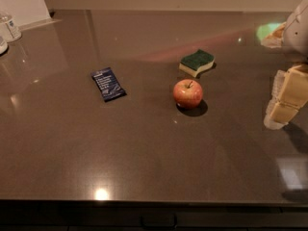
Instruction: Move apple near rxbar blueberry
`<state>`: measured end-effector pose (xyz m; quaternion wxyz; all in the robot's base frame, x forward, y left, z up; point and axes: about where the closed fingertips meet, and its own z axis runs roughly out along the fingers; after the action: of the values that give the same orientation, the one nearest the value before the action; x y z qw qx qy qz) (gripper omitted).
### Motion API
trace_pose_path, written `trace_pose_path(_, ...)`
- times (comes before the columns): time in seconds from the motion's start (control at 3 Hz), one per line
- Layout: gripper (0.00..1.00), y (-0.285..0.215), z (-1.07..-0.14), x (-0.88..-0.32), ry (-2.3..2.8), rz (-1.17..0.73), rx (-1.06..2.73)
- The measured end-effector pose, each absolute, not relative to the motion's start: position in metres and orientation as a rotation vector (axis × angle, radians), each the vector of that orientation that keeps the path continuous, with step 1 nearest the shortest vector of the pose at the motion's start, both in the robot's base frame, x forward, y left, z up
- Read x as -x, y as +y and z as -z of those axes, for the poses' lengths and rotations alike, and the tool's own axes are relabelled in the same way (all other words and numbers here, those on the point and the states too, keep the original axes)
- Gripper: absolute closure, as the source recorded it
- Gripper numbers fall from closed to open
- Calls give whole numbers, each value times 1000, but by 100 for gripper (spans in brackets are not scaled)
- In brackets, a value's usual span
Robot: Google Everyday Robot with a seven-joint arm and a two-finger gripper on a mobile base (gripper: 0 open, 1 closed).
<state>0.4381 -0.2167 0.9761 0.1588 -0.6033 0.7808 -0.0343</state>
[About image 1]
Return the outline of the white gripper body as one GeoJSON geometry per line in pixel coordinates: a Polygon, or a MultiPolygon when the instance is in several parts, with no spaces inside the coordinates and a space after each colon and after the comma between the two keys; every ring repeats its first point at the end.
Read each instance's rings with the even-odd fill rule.
{"type": "Polygon", "coordinates": [[[308,61],[308,0],[302,0],[288,17],[282,50],[291,62],[308,61]]]}

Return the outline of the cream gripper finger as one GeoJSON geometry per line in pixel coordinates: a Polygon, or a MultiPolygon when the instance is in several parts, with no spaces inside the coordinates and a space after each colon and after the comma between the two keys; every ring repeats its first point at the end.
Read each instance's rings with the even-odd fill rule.
{"type": "Polygon", "coordinates": [[[286,108],[288,123],[308,102],[308,65],[297,64],[285,71],[285,80],[278,100],[286,108]]]}
{"type": "Polygon", "coordinates": [[[286,120],[286,108],[278,100],[278,94],[282,90],[285,80],[285,71],[278,70],[271,90],[271,100],[266,108],[264,125],[270,130],[279,130],[288,124],[286,120]]]}

